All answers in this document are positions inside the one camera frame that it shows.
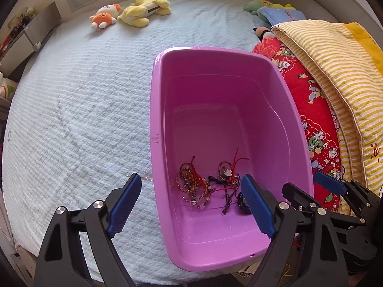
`metal screw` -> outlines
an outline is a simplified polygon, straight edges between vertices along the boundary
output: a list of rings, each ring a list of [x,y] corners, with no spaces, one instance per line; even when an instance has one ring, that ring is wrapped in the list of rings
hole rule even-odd
[[[63,207],[63,206],[61,206],[61,207],[56,209],[56,213],[59,214],[59,215],[64,213],[64,211],[65,211],[65,207]]]
[[[104,202],[102,200],[97,200],[93,203],[93,207],[96,209],[100,209],[104,206]]]
[[[280,202],[280,203],[279,203],[279,208],[280,208],[280,209],[283,209],[283,210],[286,210],[286,209],[289,209],[290,206],[289,206],[289,204],[287,204],[286,202]]]
[[[326,209],[324,209],[324,208],[318,208],[317,209],[317,211],[318,211],[318,214],[320,214],[321,216],[323,216],[323,215],[325,215],[326,214]]]

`green plush toy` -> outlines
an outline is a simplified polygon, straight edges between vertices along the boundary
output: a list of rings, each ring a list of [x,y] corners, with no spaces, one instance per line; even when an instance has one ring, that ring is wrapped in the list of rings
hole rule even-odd
[[[250,1],[250,2],[245,6],[245,11],[246,11],[246,12],[249,12],[249,13],[252,13],[253,15],[257,15],[258,10],[259,10],[261,7],[264,7],[264,6],[266,6],[266,5],[263,4],[260,0]]]
[[[268,22],[267,18],[263,16],[262,14],[258,14],[258,10],[262,7],[272,7],[273,4],[269,1],[266,0],[254,0],[250,1],[246,6],[245,6],[245,11],[249,12],[253,15],[258,15],[261,20],[264,22]]]

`folded blanket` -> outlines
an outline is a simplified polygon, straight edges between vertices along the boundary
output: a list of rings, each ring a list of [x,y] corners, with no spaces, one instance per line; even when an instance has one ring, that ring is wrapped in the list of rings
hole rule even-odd
[[[338,119],[345,180],[379,194],[383,152],[383,52],[359,24],[294,21],[272,28],[314,77]],[[341,200],[339,212],[350,209]]]

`stuffed animal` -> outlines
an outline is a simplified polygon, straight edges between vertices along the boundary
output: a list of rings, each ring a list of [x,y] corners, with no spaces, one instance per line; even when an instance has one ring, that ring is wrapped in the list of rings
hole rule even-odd
[[[291,4],[286,4],[285,6],[283,6],[281,4],[271,3],[271,2],[269,2],[267,0],[254,0],[254,1],[250,1],[245,6],[245,11],[249,12],[249,13],[251,13],[253,15],[257,15],[264,22],[269,22],[267,20],[267,18],[259,12],[259,10],[261,8],[263,8],[263,7],[274,7],[276,9],[292,9],[292,10],[296,10],[296,8],[292,7]]]
[[[168,0],[135,0],[128,6],[117,19],[124,23],[135,26],[145,27],[149,24],[147,17],[153,13],[158,15],[169,15],[171,13],[170,2]]]
[[[253,28],[253,31],[261,42],[263,39],[275,38],[274,33],[266,27]]]
[[[253,15],[257,15],[258,10],[261,7],[271,7],[273,4],[269,1],[266,0],[254,0],[250,1],[246,6],[245,6],[245,11],[249,12]]]
[[[119,4],[110,4],[101,7],[96,15],[89,17],[89,21],[92,23],[92,29],[104,29],[111,24],[115,24],[120,10],[121,6]]]
[[[121,11],[121,5],[110,4],[110,5],[106,5],[106,6],[101,7],[97,11],[96,15],[101,14],[101,13],[108,13],[110,16],[117,19],[120,11]]]
[[[12,101],[16,88],[17,83],[3,77],[3,74],[0,72],[0,96],[4,99]]]
[[[283,6],[281,4],[274,3],[273,6],[271,6],[271,7],[274,7],[275,9],[291,9],[293,11],[296,11],[296,8],[292,7],[291,4],[286,4],[285,6]]]
[[[108,13],[100,13],[94,16],[90,16],[89,21],[92,23],[92,29],[104,29],[107,26],[115,24],[117,20]]]

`headboard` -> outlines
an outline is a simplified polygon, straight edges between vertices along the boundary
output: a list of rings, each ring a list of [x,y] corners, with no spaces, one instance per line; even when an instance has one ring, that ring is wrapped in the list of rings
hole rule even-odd
[[[302,11],[307,19],[329,22],[358,22],[383,48],[383,28],[366,0],[271,0],[273,3],[290,3]]]

